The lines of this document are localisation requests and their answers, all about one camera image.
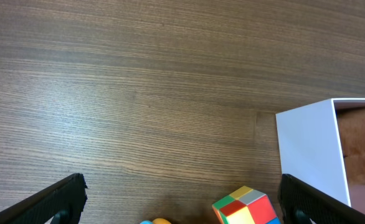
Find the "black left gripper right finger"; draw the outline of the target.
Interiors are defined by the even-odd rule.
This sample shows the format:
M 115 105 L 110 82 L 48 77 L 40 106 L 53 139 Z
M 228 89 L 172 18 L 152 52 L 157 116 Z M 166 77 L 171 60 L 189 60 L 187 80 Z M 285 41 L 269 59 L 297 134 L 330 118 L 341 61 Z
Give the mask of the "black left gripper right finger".
M 365 224 L 365 214 L 290 174 L 283 174 L 278 201 L 284 224 Z

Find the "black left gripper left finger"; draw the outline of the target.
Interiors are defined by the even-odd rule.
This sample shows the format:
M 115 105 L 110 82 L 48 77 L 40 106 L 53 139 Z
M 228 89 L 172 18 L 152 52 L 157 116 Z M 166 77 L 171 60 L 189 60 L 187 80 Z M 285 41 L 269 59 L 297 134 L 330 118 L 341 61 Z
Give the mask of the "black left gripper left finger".
M 78 224 L 87 201 L 83 174 L 72 174 L 0 212 L 0 224 Z

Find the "white box pink interior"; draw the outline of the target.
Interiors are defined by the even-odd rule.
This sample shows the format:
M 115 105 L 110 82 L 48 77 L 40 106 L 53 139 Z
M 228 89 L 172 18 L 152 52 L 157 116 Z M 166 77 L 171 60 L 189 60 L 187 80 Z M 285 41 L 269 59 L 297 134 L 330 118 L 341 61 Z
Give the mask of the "white box pink interior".
M 331 98 L 276 115 L 282 173 L 365 214 L 365 184 L 348 185 L 337 113 L 365 98 Z

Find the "brown plush bear toy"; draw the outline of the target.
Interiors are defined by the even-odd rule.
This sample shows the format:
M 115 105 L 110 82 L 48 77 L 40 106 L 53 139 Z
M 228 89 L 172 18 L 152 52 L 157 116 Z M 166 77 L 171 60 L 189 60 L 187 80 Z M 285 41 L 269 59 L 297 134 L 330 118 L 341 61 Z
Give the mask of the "brown plush bear toy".
M 365 185 L 365 108 L 341 111 L 337 122 L 348 183 Z

